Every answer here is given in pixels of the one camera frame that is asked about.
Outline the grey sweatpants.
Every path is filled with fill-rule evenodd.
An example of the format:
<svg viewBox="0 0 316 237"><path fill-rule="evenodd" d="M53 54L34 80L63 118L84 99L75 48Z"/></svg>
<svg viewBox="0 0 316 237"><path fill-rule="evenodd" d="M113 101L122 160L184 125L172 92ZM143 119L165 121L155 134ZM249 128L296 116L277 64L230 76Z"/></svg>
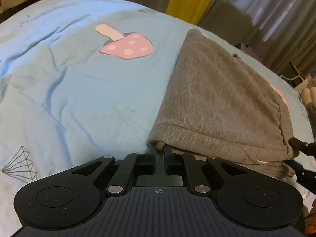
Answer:
<svg viewBox="0 0 316 237"><path fill-rule="evenodd" d="M188 31L148 142L220 157L272 177L292 177L298 156L289 108L236 54Z"/></svg>

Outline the pink plush toy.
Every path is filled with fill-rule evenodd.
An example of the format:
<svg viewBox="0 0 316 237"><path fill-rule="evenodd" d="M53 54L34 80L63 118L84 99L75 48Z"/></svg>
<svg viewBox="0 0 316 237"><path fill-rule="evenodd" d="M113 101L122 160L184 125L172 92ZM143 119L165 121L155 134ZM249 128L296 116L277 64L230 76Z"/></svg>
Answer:
<svg viewBox="0 0 316 237"><path fill-rule="evenodd" d="M311 78L305 88L301 91L304 106L315 114L315 78Z"/></svg>

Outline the light blue printed bedsheet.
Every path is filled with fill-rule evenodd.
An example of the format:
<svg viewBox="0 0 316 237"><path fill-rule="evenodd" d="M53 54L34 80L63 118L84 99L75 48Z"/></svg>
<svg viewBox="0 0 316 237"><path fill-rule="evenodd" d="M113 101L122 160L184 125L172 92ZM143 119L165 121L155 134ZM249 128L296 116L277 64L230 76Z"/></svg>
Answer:
<svg viewBox="0 0 316 237"><path fill-rule="evenodd" d="M215 34L123 0L43 0L1 23L1 236L315 236L315 194L295 173L171 146L204 162L211 192L167 175L148 138L192 29L278 89L293 137L315 142L299 93ZM154 143L154 175L107 193L121 161Z"/></svg>

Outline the purple bag by bed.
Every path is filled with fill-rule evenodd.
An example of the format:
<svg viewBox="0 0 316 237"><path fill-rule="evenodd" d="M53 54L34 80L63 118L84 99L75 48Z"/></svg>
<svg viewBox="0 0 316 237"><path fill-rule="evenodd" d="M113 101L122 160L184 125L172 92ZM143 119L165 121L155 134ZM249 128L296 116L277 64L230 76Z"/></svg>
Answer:
<svg viewBox="0 0 316 237"><path fill-rule="evenodd" d="M244 52L245 54L249 55L250 57L256 59L259 62L263 62L262 58L260 55L258 55L256 53L256 51L251 48L248 44L246 43L238 43L235 45L235 47L239 50L241 50L242 52Z"/></svg>

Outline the white sheer curtain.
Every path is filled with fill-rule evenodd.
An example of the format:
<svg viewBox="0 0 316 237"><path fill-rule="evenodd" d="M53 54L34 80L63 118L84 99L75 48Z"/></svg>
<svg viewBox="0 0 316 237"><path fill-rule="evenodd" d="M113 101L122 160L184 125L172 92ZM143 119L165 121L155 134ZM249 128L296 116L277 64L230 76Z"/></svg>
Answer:
<svg viewBox="0 0 316 237"><path fill-rule="evenodd" d="M315 0L212 0L198 25L249 45L277 74L315 69Z"/></svg>

